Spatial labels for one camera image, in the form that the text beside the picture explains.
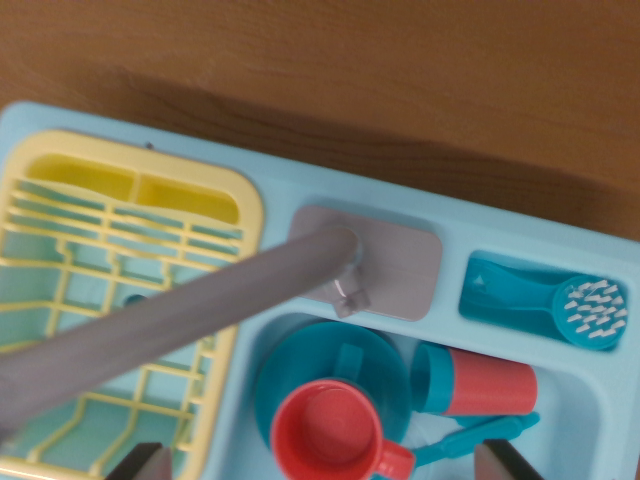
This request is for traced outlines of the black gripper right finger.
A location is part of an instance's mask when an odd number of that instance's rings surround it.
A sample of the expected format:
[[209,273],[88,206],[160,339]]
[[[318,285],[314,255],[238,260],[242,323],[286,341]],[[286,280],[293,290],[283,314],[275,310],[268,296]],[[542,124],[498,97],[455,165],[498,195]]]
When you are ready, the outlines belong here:
[[542,480],[537,470],[505,439],[490,439],[474,449],[475,480]]

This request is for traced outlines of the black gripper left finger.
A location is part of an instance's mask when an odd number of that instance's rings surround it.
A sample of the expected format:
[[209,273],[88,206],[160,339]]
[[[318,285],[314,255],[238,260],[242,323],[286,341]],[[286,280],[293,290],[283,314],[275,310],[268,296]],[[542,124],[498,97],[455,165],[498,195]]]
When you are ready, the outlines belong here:
[[107,480],[172,480],[172,453],[161,443],[137,444],[107,475]]

